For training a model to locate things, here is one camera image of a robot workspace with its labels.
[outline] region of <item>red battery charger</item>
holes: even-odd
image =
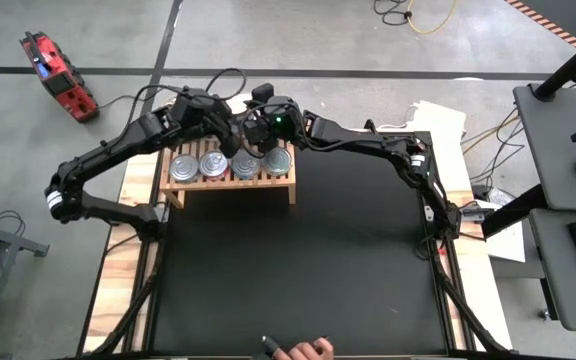
[[[80,123],[99,115],[98,104],[77,68],[59,46],[38,32],[19,40],[48,93]]]

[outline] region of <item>can lid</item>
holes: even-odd
[[[199,159],[199,171],[205,176],[219,176],[228,169],[228,159],[218,150],[206,152]]]
[[[239,150],[233,156],[230,166],[238,176],[252,178],[261,171],[261,160],[250,156],[245,150]]]
[[[262,161],[264,170],[270,175],[284,175],[290,170],[292,156],[288,150],[276,147],[270,150]]]
[[[178,181],[192,179],[197,175],[197,171],[199,171],[199,162],[192,155],[179,155],[170,163],[170,176]]]

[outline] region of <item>wooden shelf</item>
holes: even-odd
[[[173,205],[177,208],[183,209],[186,191],[287,187],[288,201],[291,205],[294,205],[296,202],[295,150],[292,145],[284,141],[280,141],[279,146],[285,148],[293,159],[290,171],[285,175],[272,176],[266,173],[262,168],[257,177],[252,180],[242,180],[229,169],[228,174],[222,179],[210,180],[205,176],[200,175],[197,181],[190,184],[178,183],[170,176],[170,163],[174,158],[182,154],[190,154],[196,159],[200,159],[206,152],[218,149],[218,141],[215,139],[204,138],[183,144],[172,150],[165,149],[162,156],[163,163],[161,164],[159,191],[166,195],[166,198],[168,198]]]

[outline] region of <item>white paper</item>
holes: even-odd
[[[480,207],[484,209],[499,209],[500,205],[477,200]],[[486,239],[488,246],[488,255],[518,261],[526,262],[526,253],[524,250],[524,233],[521,221],[495,235]]]

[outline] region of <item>metal bracket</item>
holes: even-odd
[[[424,205],[424,213],[426,214],[426,221],[432,222],[435,219],[435,213],[432,211],[430,206]]]

